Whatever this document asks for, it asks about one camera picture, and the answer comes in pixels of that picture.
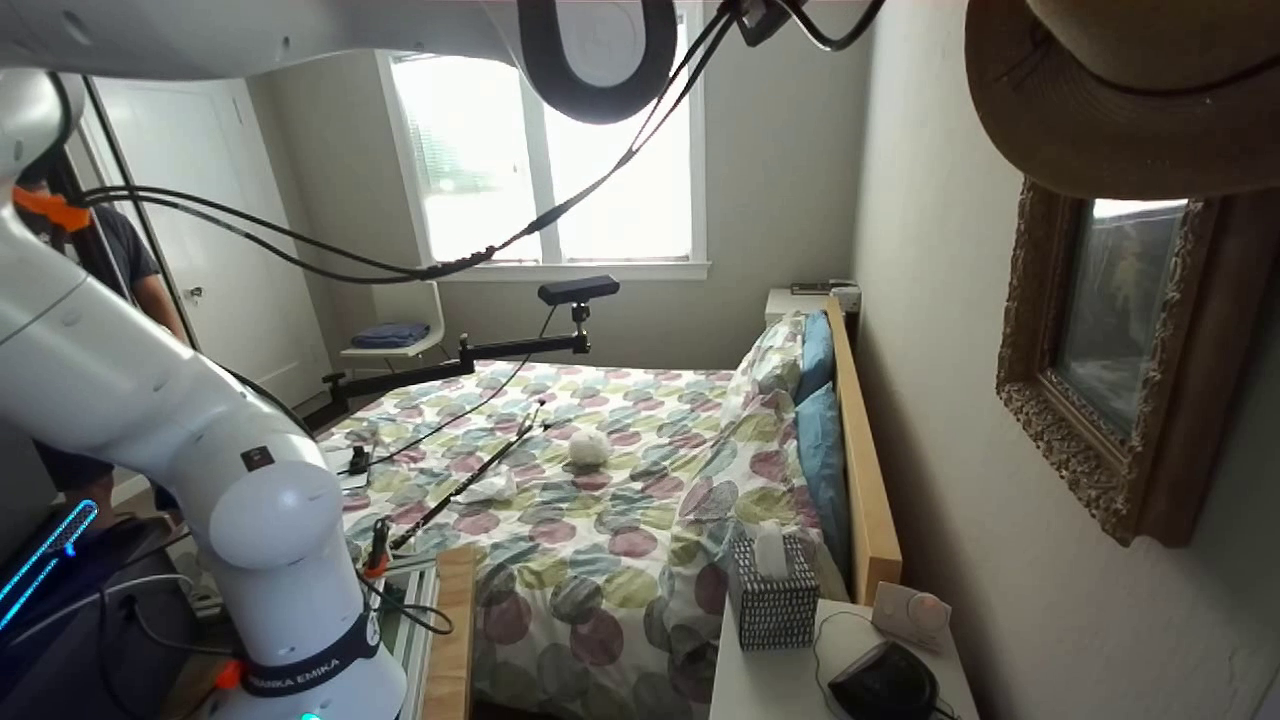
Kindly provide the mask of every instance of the white robotic arm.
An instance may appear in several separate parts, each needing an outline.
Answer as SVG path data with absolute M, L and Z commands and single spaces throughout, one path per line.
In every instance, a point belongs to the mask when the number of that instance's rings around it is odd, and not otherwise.
M 39 70 L 243 76 L 341 49 L 504 58 L 546 103 L 612 120 L 671 65 L 671 0 L 0 0 L 0 415 L 140 467 L 186 511 L 249 654 L 216 715 L 394 715 L 320 450 L 202 356 L 44 248 L 9 180 L 61 139 Z

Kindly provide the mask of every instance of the floral comforter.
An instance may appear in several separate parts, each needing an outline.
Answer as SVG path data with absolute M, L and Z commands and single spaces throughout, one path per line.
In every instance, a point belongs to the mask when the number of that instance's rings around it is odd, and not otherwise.
M 320 450 L 399 450 L 368 487 L 353 487 L 353 504 L 368 492 L 408 526 L 534 420 L 408 546 L 421 561 L 489 548 L 475 691 L 588 720 L 705 715 L 726 539 L 760 520 L 814 534 L 793 454 L 786 332 L 763 353 L 754 344 L 754 372 L 480 365 L 475 375 L 377 402 Z M 606 440 L 603 467 L 567 464 L 588 431 Z

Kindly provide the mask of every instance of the gray box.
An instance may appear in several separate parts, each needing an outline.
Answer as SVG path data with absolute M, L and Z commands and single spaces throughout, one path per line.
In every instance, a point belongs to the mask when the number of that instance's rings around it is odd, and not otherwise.
M 783 537 L 783 552 L 786 577 L 781 580 L 754 572 L 752 539 L 736 539 L 724 557 L 740 647 L 811 644 L 814 557 L 798 537 Z

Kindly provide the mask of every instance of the wooden headboard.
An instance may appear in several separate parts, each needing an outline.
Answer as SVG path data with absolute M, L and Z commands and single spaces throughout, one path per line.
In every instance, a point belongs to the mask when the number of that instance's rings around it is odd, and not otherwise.
M 876 583 L 904 577 L 904 548 L 895 539 L 889 487 L 876 455 L 876 437 L 868 420 L 865 384 L 852 361 L 852 323 L 837 296 L 827 296 L 827 323 L 837 344 L 837 393 L 844 420 L 844 459 L 848 459 L 848 520 L 852 520 L 852 580 L 854 600 L 873 605 Z

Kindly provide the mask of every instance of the framed picture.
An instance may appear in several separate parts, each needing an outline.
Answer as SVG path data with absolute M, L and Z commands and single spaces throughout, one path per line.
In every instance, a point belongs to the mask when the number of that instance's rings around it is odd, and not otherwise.
M 1120 546 L 1196 534 L 1273 277 L 1273 218 L 1024 190 L 994 393 Z

